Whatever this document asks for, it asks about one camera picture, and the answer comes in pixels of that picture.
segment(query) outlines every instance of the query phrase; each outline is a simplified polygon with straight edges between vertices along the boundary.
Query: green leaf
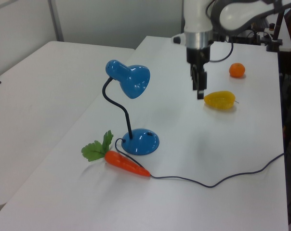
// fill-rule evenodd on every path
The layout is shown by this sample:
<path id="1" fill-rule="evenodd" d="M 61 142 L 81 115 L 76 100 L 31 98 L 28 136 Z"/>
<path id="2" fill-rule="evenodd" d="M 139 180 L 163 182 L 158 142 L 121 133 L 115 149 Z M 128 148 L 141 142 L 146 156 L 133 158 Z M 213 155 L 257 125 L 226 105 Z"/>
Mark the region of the green leaf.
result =
<path id="1" fill-rule="evenodd" d="M 113 135 L 112 135 L 110 130 L 105 133 L 104 140 L 103 140 L 103 145 L 102 145 L 103 146 L 103 151 L 105 153 L 109 151 L 109 145 L 111 144 L 112 138 L 113 138 Z"/>
<path id="2" fill-rule="evenodd" d="M 99 141 L 89 143 L 81 150 L 82 155 L 88 159 L 88 161 L 98 160 L 103 158 L 106 152 L 103 150 L 102 144 Z"/>

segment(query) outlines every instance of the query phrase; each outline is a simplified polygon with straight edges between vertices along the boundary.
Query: blue desk lamp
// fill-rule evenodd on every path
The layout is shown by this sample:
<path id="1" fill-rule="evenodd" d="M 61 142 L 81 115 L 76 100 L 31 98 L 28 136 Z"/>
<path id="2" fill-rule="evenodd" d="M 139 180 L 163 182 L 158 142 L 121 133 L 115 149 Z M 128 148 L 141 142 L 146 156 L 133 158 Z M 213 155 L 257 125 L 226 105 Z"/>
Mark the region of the blue desk lamp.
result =
<path id="1" fill-rule="evenodd" d="M 159 146 L 157 134 L 145 128 L 132 130 L 127 110 L 106 96 L 106 87 L 115 79 L 120 82 L 122 90 L 129 98 L 137 98 L 145 91 L 149 83 L 149 69 L 141 65 L 126 66 L 117 60 L 111 60 L 106 65 L 106 73 L 109 79 L 103 86 L 103 96 L 107 101 L 121 108 L 126 117 L 128 133 L 123 136 L 122 148 L 133 155 L 145 155 L 155 151 Z"/>

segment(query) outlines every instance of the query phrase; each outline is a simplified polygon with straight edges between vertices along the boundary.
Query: white wall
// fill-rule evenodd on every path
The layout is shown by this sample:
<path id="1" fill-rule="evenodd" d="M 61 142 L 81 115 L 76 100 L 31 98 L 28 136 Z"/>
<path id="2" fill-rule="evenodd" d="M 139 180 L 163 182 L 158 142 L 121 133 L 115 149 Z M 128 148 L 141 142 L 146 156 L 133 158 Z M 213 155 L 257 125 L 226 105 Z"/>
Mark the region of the white wall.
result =
<path id="1" fill-rule="evenodd" d="M 53 40 L 47 0 L 18 0 L 0 8 L 0 75 Z"/>
<path id="2" fill-rule="evenodd" d="M 182 0 L 53 0 L 65 42 L 136 48 L 181 32 Z"/>

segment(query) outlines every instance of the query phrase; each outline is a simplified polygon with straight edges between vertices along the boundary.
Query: lamp shade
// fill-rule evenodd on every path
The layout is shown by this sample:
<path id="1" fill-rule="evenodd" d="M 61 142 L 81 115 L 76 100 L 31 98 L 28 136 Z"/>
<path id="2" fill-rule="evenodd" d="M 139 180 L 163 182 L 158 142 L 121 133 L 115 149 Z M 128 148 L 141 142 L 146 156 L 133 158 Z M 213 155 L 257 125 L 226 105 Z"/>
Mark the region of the lamp shade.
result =
<path id="1" fill-rule="evenodd" d="M 131 99 L 140 96 L 150 81 L 150 71 L 147 67 L 126 66 L 118 60 L 111 60 L 107 63 L 106 73 L 120 82 L 122 90 Z"/>

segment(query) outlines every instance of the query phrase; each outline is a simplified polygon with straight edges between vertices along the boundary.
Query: black power cord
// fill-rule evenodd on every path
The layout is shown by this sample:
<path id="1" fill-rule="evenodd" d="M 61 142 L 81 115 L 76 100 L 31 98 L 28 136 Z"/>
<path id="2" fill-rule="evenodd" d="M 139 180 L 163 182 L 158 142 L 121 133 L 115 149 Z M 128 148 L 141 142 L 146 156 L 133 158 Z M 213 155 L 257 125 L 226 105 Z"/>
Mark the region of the black power cord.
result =
<path id="1" fill-rule="evenodd" d="M 232 54 L 232 52 L 233 52 L 233 41 L 232 41 L 232 39 L 231 39 L 231 50 L 230 50 L 229 54 L 228 54 L 225 58 L 223 58 L 223 59 L 219 59 L 219 60 L 210 60 L 210 63 L 218 63 L 218 62 L 224 61 L 224 60 L 226 60 L 227 58 L 229 58 L 229 56 Z"/>
<path id="2" fill-rule="evenodd" d="M 115 144 L 115 147 L 116 147 L 116 150 L 121 153 L 122 155 L 126 156 L 127 158 L 131 159 L 132 161 L 134 161 L 137 165 L 139 165 L 140 167 L 143 167 L 138 161 L 136 161 L 134 158 L 132 158 L 131 156 L 127 155 L 126 153 L 120 151 L 117 147 L 117 142 L 119 140 L 122 140 L 123 142 L 125 142 L 124 139 L 122 138 L 118 138 L 116 140 L 116 144 Z M 154 179 L 167 179 L 167 178 L 176 178 L 176 179 L 182 179 L 182 180 L 187 180 L 187 181 L 190 181 L 190 182 L 193 182 L 193 183 L 197 183 L 197 184 L 200 184 L 206 188 L 214 188 L 216 187 L 217 185 L 219 185 L 220 183 L 222 183 L 223 181 L 229 179 L 229 178 L 232 178 L 232 177 L 236 177 L 236 176 L 241 176 L 241 175 L 251 175 L 251 174 L 256 174 L 256 173 L 259 173 L 259 172 L 262 172 L 263 170 L 265 170 L 271 163 L 273 163 L 274 161 L 276 161 L 278 158 L 280 158 L 281 156 L 283 156 L 284 153 L 276 156 L 274 159 L 272 159 L 269 163 L 267 163 L 262 169 L 258 170 L 258 171 L 254 171 L 254 172 L 242 172 L 242 173 L 238 173 L 238 174 L 234 174 L 234 175 L 231 175 L 229 177 L 226 177 L 226 178 L 223 178 L 222 180 L 220 180 L 219 182 L 217 182 L 216 184 L 214 185 L 206 185 L 206 184 L 203 184 L 199 181 L 196 181 L 196 180 L 192 180 L 192 179 L 189 179 L 189 178 L 184 178 L 184 177 L 178 177 L 178 176 L 166 176 L 166 177 L 155 177 L 153 176 L 152 174 L 150 175 L 152 178 Z"/>
<path id="3" fill-rule="evenodd" d="M 208 10 L 209 10 L 209 7 L 215 2 L 216 0 L 212 0 L 209 4 L 208 4 L 208 6 L 207 6 L 207 8 L 205 9 L 205 14 L 206 14 L 206 16 L 211 20 L 211 17 L 209 16 L 209 14 L 208 14 Z M 218 63 L 218 62 L 221 62 L 221 61 L 224 61 L 224 60 L 226 60 L 227 58 L 229 58 L 229 56 L 232 54 L 232 51 L 233 51 L 233 41 L 231 40 L 231 50 L 230 50 L 230 52 L 229 52 L 229 54 L 225 57 L 225 58 L 223 58 L 223 59 L 220 59 L 220 60 L 210 60 L 209 62 L 210 63 Z"/>

